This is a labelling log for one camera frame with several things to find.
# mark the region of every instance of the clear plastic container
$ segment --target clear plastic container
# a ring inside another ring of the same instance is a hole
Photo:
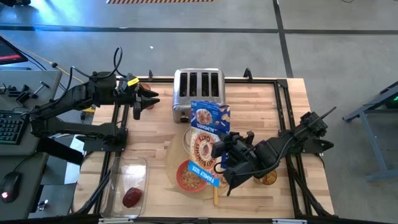
[[[148,183],[147,161],[144,158],[114,158],[109,182],[104,189],[101,215],[104,218],[137,218],[144,212]],[[141,199],[131,208],[123,205],[126,192],[135,187],[142,192]]]

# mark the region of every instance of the wooden stick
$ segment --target wooden stick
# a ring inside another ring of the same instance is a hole
[[[214,205],[218,205],[218,188],[214,187]]]

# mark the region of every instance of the computer mouse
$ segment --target computer mouse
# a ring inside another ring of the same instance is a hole
[[[19,194],[19,186],[21,184],[20,172],[12,171],[4,176],[0,185],[1,200],[4,203],[15,201]]]

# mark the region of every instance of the toaster slot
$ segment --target toaster slot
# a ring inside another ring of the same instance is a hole
[[[209,73],[207,72],[201,74],[201,95],[209,96]]]
[[[180,97],[187,96],[188,89],[188,74],[180,74]]]
[[[189,96],[196,96],[197,95],[197,86],[198,86],[198,77],[196,72],[190,73],[189,77]]]
[[[211,74],[211,95],[219,97],[218,73]]]

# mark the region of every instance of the desk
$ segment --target desk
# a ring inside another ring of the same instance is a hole
[[[16,86],[21,89],[23,84],[28,84],[33,90],[40,86],[40,81],[50,86],[50,89],[43,89],[38,93],[36,100],[28,100],[25,104],[28,107],[47,103],[54,98],[61,73],[58,71],[0,71],[0,84]],[[0,95],[0,110],[11,110],[19,106],[15,98]],[[35,151],[39,139],[29,133],[31,126],[28,125],[21,143],[18,146],[0,144],[0,179],[7,173],[14,170],[27,155]],[[22,173],[21,187],[18,198],[12,203],[0,201],[0,220],[13,220],[27,218],[33,206],[40,181],[42,179],[45,163],[48,154],[37,153],[33,158],[20,166]]]
[[[304,80],[293,78],[287,81],[294,118],[298,123],[301,115],[310,111]],[[172,83],[149,85],[153,91],[159,93],[160,103],[157,103],[153,110],[143,111],[139,121],[133,120],[131,114],[129,115],[127,122],[129,137],[126,150],[122,153],[123,158],[144,157],[148,161],[149,187],[142,217],[294,217],[285,160],[282,160],[277,168],[277,181],[273,185],[258,185],[250,179],[234,189],[230,197],[226,194],[219,196],[217,207],[213,205],[213,199],[192,199],[173,191],[173,186],[165,173],[167,146],[175,133],[186,129],[187,126],[173,122]],[[245,133],[253,130],[256,135],[254,143],[277,135],[279,117],[272,85],[227,84],[226,102],[231,106],[232,131]],[[112,114],[113,106],[97,108],[93,124],[110,122]],[[103,157],[102,152],[95,152],[82,165],[74,199],[76,209],[84,204],[98,185]],[[321,160],[310,154],[303,154],[302,157],[309,189],[325,210],[333,213]],[[303,210],[303,198],[299,188],[298,198],[300,208]]]

